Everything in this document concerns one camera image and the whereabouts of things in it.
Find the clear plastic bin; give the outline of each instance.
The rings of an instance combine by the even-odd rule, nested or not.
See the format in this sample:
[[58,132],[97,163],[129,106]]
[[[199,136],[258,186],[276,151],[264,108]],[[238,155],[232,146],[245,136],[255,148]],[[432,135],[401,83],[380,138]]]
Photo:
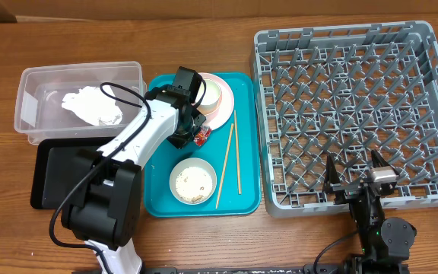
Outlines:
[[[67,93],[78,93],[86,86],[99,87],[104,81],[124,85],[143,95],[146,84],[137,62],[100,62],[27,68],[20,81],[14,111],[14,129],[28,135],[30,144],[44,139],[108,137],[118,135],[138,114],[140,108],[116,101],[122,111],[119,125],[92,126],[70,110],[62,108]],[[141,104],[132,94],[113,88],[124,100]]]

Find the cable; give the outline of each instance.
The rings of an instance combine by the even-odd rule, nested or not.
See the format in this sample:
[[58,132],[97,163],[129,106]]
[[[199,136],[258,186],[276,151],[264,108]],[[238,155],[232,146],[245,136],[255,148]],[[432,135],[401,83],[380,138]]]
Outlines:
[[[50,238],[52,239],[53,243],[60,246],[60,247],[68,247],[68,248],[88,248],[90,250],[93,250],[94,252],[96,252],[96,256],[100,257],[101,262],[103,263],[104,266],[104,270],[107,272],[107,274],[113,274],[109,268],[109,266],[107,265],[107,261],[106,261],[106,257],[104,257],[103,251],[100,250],[98,247],[95,247],[93,245],[89,245],[89,244],[68,244],[68,243],[64,243],[61,242],[57,239],[57,237],[55,236],[55,223],[57,218],[59,217],[59,214],[61,212],[61,210],[63,209],[63,207],[65,206],[65,204],[67,204],[67,202],[70,200],[70,198],[72,197],[72,195],[74,195],[74,193],[77,191],[77,189],[82,186],[84,183],[88,182],[89,180],[92,180],[92,178],[94,178],[94,176],[97,175],[97,173],[100,171],[100,169],[106,165],[109,161],[111,161],[111,159],[114,157],[114,155],[116,155],[118,152],[120,152],[122,149],[124,149],[124,147],[131,141],[133,140],[134,137],[136,137],[138,135],[138,133],[147,125],[148,120],[150,120],[151,118],[151,108],[150,108],[150,104],[148,104],[148,102],[137,92],[127,88],[127,87],[123,87],[122,85],[119,84],[114,84],[114,83],[110,83],[110,82],[104,82],[100,85],[100,90],[106,94],[108,97],[109,96],[103,89],[103,86],[105,85],[110,85],[113,86],[115,88],[120,88],[124,91],[127,91],[131,94],[134,94],[136,97],[138,97],[141,101],[143,101],[143,104],[146,106],[147,109],[147,113],[146,113],[146,117],[144,119],[144,122],[138,127],[138,129],[136,129],[135,132],[133,132],[125,141],[123,141],[121,144],[119,144],[119,146],[112,151],[109,155],[107,155],[99,164],[95,165],[91,170],[89,170],[89,172],[84,176],[84,178],[81,179],[81,181],[79,181],[77,183],[77,185],[74,186],[74,188],[68,193],[68,195],[65,197],[65,199],[63,200],[62,204],[59,205],[59,207],[55,210],[55,212],[52,215],[52,218],[50,219],[50,225],[49,225],[49,235]],[[125,104],[130,104],[132,106],[139,106],[137,104],[119,99],[118,101],[123,102]]]
[[201,96],[201,98],[198,100],[198,102],[195,103],[194,108],[198,108],[198,106],[200,106],[201,103],[202,103],[202,99],[204,99],[205,91],[207,90],[207,85],[206,85],[204,79],[202,79],[202,84],[204,84],[204,92],[202,93],[202,96]]
[[340,238],[339,240],[336,240],[334,243],[329,244],[326,248],[324,248],[324,250],[322,250],[322,251],[319,253],[319,255],[317,255],[316,260],[313,261],[313,272],[314,272],[314,274],[319,274],[319,273],[317,272],[317,264],[319,264],[320,257],[322,257],[322,255],[324,255],[324,253],[327,252],[327,250],[333,248],[333,247],[336,246],[337,244],[342,243],[343,241],[346,241],[347,239],[349,239],[350,237],[353,237],[353,236],[356,235],[356,234],[357,234],[357,231],[353,231],[353,232],[351,232],[350,234],[347,234],[346,236]]

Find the food residue in bowl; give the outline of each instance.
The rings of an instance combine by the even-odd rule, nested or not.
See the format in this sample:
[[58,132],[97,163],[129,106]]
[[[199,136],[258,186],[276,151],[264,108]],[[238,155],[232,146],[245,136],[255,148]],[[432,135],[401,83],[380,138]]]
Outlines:
[[212,192],[212,178],[200,167],[187,167],[175,182],[176,192],[186,202],[201,202]]

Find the wood grain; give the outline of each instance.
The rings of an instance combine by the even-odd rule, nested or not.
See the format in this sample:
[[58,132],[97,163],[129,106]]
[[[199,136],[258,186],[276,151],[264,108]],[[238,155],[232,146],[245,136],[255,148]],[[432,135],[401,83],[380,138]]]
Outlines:
[[[30,207],[37,147],[13,129],[14,102],[24,69],[135,60],[141,63],[147,83],[174,73],[179,65],[249,75],[258,30],[408,20],[430,22],[438,39],[438,14],[0,24],[0,273],[69,273],[97,267],[90,251],[52,244],[48,237],[52,213]],[[419,231],[411,249],[411,271],[438,273],[438,209],[387,215],[405,218]],[[159,219],[141,208],[134,242],[147,266],[302,266],[353,229],[346,214],[277,219],[266,213],[263,203],[251,215],[222,218]],[[57,234],[75,241],[63,228]],[[322,262],[341,262],[351,252],[359,252],[357,239],[328,252]]]

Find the gray wire rack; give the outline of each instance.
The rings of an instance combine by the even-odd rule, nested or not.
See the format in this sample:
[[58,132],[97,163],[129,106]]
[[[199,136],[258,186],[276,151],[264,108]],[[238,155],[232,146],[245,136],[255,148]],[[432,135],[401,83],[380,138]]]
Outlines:
[[427,22],[259,31],[254,56],[270,215],[347,211],[322,191],[327,154],[352,183],[371,149],[400,173],[383,207],[438,206],[438,45]]

